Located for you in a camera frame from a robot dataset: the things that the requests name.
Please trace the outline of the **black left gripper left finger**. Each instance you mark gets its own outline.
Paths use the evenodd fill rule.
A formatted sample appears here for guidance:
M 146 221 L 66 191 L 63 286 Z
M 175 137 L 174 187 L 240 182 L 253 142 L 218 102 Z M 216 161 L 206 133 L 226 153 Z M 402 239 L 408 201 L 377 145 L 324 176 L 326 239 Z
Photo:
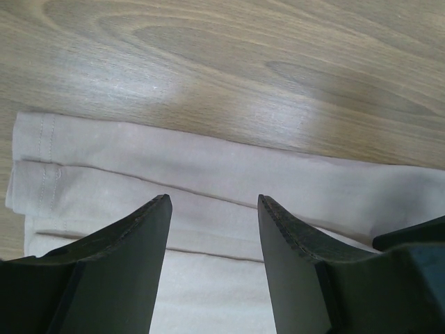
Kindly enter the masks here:
M 148 333 L 172 203 L 127 217 L 42 257 L 1 263 L 2 333 Z

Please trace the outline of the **beige t shirt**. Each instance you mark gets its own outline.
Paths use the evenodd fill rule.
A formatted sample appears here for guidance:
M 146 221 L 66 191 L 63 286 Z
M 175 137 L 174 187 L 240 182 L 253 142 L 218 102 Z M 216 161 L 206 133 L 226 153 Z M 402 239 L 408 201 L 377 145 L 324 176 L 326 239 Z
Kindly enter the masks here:
M 167 194 L 152 333 L 274 333 L 257 198 L 360 248 L 444 215 L 444 172 L 243 145 L 126 122 L 18 113 L 6 206 L 41 256 Z

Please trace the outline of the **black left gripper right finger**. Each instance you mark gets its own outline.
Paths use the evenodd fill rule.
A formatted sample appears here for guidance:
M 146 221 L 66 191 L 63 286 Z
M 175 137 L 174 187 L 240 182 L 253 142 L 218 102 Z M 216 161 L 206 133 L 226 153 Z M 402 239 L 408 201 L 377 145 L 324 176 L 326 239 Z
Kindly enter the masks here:
M 376 237 L 370 252 L 269 196 L 257 209 L 278 333 L 444 332 L 443 218 Z

